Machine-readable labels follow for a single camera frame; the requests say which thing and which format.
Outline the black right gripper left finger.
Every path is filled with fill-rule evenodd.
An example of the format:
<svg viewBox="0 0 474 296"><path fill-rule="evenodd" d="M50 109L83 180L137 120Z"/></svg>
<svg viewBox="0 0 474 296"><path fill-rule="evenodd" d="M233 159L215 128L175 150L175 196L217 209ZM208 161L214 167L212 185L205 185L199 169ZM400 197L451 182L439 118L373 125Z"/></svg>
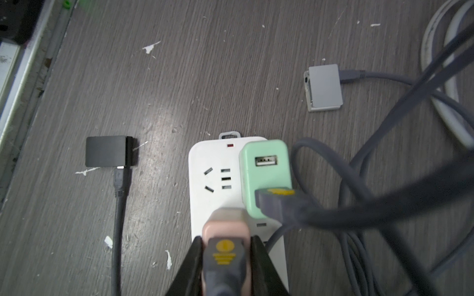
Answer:
<svg viewBox="0 0 474 296"><path fill-rule="evenodd" d="M171 283L166 296L201 296L202 295L202 256L203 242L196 236L180 265L175 279Z"/></svg>

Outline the pink USB wall charger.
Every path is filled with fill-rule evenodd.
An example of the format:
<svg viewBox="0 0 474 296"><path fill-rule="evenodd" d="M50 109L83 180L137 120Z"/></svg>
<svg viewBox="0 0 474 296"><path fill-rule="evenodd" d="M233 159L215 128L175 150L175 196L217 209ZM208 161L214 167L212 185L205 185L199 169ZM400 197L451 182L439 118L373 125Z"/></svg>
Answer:
<svg viewBox="0 0 474 296"><path fill-rule="evenodd" d="M202 229L202 290L205 296L250 296L251 237L242 208L214 211Z"/></svg>

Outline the silver mp3 player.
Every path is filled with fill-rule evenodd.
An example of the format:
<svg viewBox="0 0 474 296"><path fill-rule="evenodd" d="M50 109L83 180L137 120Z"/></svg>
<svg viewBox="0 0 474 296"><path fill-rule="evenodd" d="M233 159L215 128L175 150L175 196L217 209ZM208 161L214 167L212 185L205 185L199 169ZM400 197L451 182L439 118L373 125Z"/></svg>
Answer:
<svg viewBox="0 0 474 296"><path fill-rule="evenodd" d="M309 112L334 111L343 105L336 64L309 67L304 73L304 87Z"/></svg>

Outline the green USB wall charger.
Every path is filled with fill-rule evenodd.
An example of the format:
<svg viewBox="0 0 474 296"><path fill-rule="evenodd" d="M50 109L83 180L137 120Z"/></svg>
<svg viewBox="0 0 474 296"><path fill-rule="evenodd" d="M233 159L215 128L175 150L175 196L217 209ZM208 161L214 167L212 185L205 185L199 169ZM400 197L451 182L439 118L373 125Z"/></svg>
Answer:
<svg viewBox="0 0 474 296"><path fill-rule="evenodd" d="M292 188L288 147L282 140L263 140L244 145L239 153L242 201L254 219L266 216L256 204L255 191Z"/></svg>

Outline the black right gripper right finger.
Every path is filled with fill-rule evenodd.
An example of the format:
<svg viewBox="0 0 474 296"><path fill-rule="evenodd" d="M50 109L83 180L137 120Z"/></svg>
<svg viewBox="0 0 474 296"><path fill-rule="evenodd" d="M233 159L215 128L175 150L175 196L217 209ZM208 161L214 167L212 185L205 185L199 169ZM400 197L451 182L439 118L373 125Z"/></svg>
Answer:
<svg viewBox="0 0 474 296"><path fill-rule="evenodd" d="M253 296L288 296L289 293L278 275L263 242L258 236L251 238L251 292Z"/></svg>

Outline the grey USB cable pink charger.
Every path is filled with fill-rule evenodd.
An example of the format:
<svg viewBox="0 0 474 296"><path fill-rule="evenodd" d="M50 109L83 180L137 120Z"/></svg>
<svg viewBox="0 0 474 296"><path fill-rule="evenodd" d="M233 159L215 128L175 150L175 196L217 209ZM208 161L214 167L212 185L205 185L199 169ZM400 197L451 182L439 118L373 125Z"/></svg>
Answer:
<svg viewBox="0 0 474 296"><path fill-rule="evenodd" d="M275 188L258 189L254 192L257 207L267 217L284 226L309 226L336 232L376 228L397 255L418 294L437 295L438 290L431 277L412 252L402 245L393 225L400 220L451 204L473 191L473 150L468 150L459 159L421 180L381 197L372 194L365 185L361 172L379 141L408 112L427 97L433 96L439 86L473 62L474 50L467 48L447 67L441 67L449 56L473 36L474 28L469 25L443 48L350 163L346 163L334 150L315 139L304 138L295 144L295 150L308 147L321 155L341 176L342 185L350 189L359 200L358 204L329 210L319 207L315 199L303 191Z"/></svg>

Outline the grey USB cable yellow charger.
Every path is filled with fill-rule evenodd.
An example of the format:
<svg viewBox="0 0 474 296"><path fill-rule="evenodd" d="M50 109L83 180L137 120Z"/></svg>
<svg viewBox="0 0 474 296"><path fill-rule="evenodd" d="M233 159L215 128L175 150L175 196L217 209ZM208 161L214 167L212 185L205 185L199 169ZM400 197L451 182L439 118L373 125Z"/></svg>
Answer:
<svg viewBox="0 0 474 296"><path fill-rule="evenodd" d="M122 259L122 233L130 187L130 169L119 166L114 170L114 197L116 210L114 219L114 233L112 246L111 288L113 296L121 295L121 259Z"/></svg>

